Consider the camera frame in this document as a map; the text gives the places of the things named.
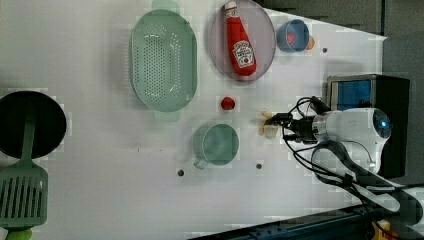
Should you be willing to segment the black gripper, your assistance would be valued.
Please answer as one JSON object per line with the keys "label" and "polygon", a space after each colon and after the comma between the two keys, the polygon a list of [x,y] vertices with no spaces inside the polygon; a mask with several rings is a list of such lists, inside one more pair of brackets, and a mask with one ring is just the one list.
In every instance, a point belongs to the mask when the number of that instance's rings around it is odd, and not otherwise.
{"label": "black gripper", "polygon": [[291,113],[277,113],[265,121],[266,125],[283,126],[285,130],[291,131],[291,134],[283,137],[284,140],[303,144],[316,144],[317,139],[313,133],[312,123],[312,117],[293,120]]}

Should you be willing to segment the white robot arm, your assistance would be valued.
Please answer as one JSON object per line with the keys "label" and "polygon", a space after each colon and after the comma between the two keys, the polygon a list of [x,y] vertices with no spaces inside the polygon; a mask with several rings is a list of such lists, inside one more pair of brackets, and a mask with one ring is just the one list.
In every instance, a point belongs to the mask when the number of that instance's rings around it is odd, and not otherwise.
{"label": "white robot arm", "polygon": [[378,174],[383,150],[392,135],[388,116],[376,108],[318,111],[295,119],[288,113],[264,113],[261,131],[279,127],[283,141],[305,145],[310,153],[293,149],[299,164],[327,185],[345,190],[381,215],[405,235],[423,224],[423,186],[403,185]]}

